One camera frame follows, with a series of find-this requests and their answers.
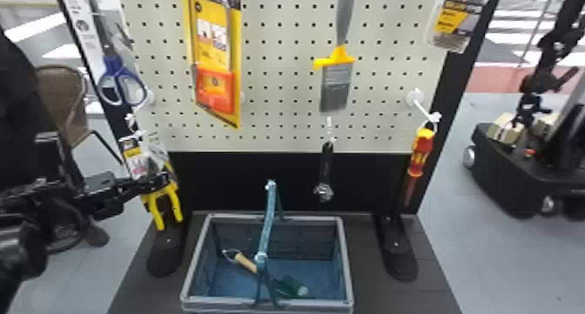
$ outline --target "yellow clamp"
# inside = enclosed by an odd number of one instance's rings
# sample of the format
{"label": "yellow clamp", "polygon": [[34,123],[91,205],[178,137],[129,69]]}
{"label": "yellow clamp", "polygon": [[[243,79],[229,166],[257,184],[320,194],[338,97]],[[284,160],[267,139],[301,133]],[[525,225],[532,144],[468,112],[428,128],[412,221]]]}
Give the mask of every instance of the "yellow clamp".
{"label": "yellow clamp", "polygon": [[148,204],[148,211],[152,214],[154,224],[157,225],[158,230],[165,229],[165,222],[163,221],[163,216],[160,214],[160,211],[158,210],[157,207],[157,198],[162,197],[164,195],[168,195],[168,197],[171,199],[172,212],[177,222],[183,222],[183,212],[181,211],[181,203],[178,200],[177,190],[178,190],[177,183],[172,181],[170,184],[167,184],[164,188],[160,190],[154,191],[148,195],[140,196],[142,202]]}

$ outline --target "blue scissors handle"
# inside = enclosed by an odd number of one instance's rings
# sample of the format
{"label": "blue scissors handle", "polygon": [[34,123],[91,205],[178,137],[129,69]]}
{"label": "blue scissors handle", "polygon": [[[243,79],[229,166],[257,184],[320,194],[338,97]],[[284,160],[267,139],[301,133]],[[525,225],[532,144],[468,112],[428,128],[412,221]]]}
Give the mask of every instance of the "blue scissors handle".
{"label": "blue scissors handle", "polygon": [[[128,70],[121,57],[104,57],[105,73],[97,81],[97,93],[104,100],[112,106],[120,106],[123,103],[127,103],[131,106],[137,106],[141,104],[148,96],[145,84],[140,78],[131,70]],[[107,97],[104,93],[104,88],[108,82],[114,84],[115,98]],[[141,89],[141,96],[138,101],[133,102],[131,97],[127,97],[127,86],[128,82],[132,81],[137,84]]]}

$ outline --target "white pegboard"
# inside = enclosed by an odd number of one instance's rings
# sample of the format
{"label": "white pegboard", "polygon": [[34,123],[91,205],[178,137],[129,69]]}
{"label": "white pegboard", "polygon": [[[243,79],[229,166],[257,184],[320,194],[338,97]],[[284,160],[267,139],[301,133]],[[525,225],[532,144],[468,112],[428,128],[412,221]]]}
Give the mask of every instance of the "white pegboard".
{"label": "white pegboard", "polygon": [[[337,0],[242,0],[242,127],[192,101],[181,0],[121,0],[140,75],[157,102],[138,113],[175,151],[320,151],[321,72],[313,57],[335,44]],[[348,36],[348,106],[333,115],[335,151],[410,152],[423,116],[404,101],[414,87],[428,108],[446,52],[424,42],[435,0],[355,0]]]}

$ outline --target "scissors packaging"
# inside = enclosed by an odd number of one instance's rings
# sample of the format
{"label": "scissors packaging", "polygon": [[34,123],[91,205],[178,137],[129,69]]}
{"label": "scissors packaging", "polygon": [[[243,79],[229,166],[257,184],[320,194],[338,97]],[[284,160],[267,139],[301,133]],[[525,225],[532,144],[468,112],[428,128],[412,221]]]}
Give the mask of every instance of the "scissors packaging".
{"label": "scissors packaging", "polygon": [[139,106],[151,99],[138,75],[120,0],[64,0],[102,105]]}

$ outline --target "wooden handle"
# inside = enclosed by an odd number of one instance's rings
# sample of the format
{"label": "wooden handle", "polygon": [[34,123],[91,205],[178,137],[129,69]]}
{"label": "wooden handle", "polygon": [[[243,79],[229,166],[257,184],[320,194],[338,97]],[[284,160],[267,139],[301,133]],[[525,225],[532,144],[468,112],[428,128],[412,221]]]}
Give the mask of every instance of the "wooden handle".
{"label": "wooden handle", "polygon": [[249,260],[248,258],[246,258],[244,256],[244,254],[242,254],[241,252],[239,252],[238,254],[236,254],[236,256],[234,257],[234,259],[240,265],[242,265],[245,268],[247,268],[250,272],[252,272],[254,274],[258,274],[258,268],[256,267],[256,264],[254,264],[251,260]]}

